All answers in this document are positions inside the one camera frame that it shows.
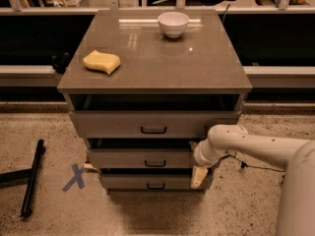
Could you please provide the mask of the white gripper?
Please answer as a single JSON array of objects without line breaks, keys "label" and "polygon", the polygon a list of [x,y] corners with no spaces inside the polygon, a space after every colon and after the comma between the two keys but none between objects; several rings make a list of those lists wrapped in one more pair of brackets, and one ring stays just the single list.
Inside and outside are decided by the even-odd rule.
[{"label": "white gripper", "polygon": [[199,165],[193,167],[190,187],[198,189],[208,174],[207,167],[215,165],[222,158],[222,153],[213,148],[208,140],[202,140],[198,143],[190,141],[189,145],[193,150],[194,159]]}]

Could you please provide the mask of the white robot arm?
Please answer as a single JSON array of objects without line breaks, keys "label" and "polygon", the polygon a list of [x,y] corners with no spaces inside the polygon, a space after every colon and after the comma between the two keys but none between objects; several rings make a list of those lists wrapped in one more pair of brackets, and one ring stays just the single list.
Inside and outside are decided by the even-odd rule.
[{"label": "white robot arm", "polygon": [[285,171],[276,236],[315,236],[315,141],[250,135],[239,125],[216,125],[192,143],[191,187],[200,187],[208,169],[240,151]]}]

